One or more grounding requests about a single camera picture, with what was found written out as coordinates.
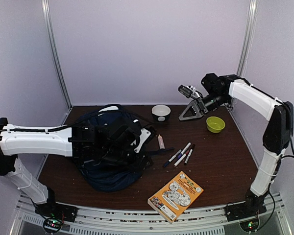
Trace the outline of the navy blue student backpack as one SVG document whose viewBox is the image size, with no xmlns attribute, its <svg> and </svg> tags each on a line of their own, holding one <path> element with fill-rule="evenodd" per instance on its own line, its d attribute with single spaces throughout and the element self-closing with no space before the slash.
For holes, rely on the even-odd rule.
<svg viewBox="0 0 294 235">
<path fill-rule="evenodd" d="M 128 146 L 141 134 L 142 128 L 152 127 L 145 119 L 146 126 L 139 120 L 142 116 L 131 112 L 120 104 L 105 105 L 101 109 L 80 116 L 73 132 L 73 162 L 87 183 L 97 191 L 115 192 L 127 188 L 142 176 L 144 170 L 132 171 L 127 168 L 108 166 L 93 158 L 97 148 L 109 142 Z M 171 151 L 172 148 L 147 151 L 149 167 L 152 156 Z"/>
</svg>

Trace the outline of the orange cartoon paperback book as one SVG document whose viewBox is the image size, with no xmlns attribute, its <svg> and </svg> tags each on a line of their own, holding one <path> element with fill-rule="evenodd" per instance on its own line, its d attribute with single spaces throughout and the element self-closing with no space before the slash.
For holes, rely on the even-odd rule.
<svg viewBox="0 0 294 235">
<path fill-rule="evenodd" d="M 204 192 L 185 172 L 179 172 L 147 203 L 167 222 L 173 223 Z"/>
</svg>

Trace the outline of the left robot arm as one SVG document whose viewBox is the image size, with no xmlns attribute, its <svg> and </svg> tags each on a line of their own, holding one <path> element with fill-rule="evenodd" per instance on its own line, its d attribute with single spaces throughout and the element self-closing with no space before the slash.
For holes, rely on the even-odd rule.
<svg viewBox="0 0 294 235">
<path fill-rule="evenodd" d="M 142 118 L 114 104 L 58 127 L 22 127 L 0 118 L 0 176 L 32 200 L 39 213 L 57 217 L 63 208 L 54 191 L 25 168 L 20 154 L 54 154 L 73 161 L 96 190 L 114 192 L 137 181 L 150 164 L 145 145 L 154 130 Z"/>
</svg>

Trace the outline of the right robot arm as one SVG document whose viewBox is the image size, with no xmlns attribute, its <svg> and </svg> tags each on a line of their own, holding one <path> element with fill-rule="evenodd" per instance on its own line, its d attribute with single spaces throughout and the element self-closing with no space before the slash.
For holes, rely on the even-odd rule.
<svg viewBox="0 0 294 235">
<path fill-rule="evenodd" d="M 191 85 L 178 87 L 181 94 L 191 99 L 179 116 L 180 121 L 203 118 L 210 111 L 229 105 L 233 100 L 245 104 L 258 118 L 263 119 L 263 131 L 259 134 L 263 154 L 257 174 L 241 207 L 244 215 L 252 216 L 269 194 L 282 160 L 288 157 L 287 148 L 294 147 L 294 106 L 289 101 L 282 101 L 256 88 L 247 79 L 235 74 L 218 76 L 208 73 L 202 78 L 201 85 L 207 95 L 203 95 Z"/>
</svg>

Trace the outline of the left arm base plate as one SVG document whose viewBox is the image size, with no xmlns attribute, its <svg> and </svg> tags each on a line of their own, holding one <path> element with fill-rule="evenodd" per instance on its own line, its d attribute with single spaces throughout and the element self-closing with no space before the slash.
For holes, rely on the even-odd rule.
<svg viewBox="0 0 294 235">
<path fill-rule="evenodd" d="M 39 214 L 42 218 L 54 218 L 61 221 L 75 222 L 78 208 L 73 206 L 67 206 L 63 204 L 41 204 L 34 205 L 35 212 Z"/>
</svg>

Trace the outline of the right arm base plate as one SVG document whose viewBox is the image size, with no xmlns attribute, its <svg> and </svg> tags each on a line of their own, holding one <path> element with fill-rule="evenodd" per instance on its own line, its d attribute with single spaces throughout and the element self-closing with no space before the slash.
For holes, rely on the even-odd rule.
<svg viewBox="0 0 294 235">
<path fill-rule="evenodd" d="M 249 209 L 246 203 L 233 204 L 229 203 L 225 206 L 225 215 L 227 221 L 242 220 L 249 217 L 257 216 L 259 214 L 265 213 L 267 208 L 265 205 L 261 205 L 256 209 Z"/>
</svg>

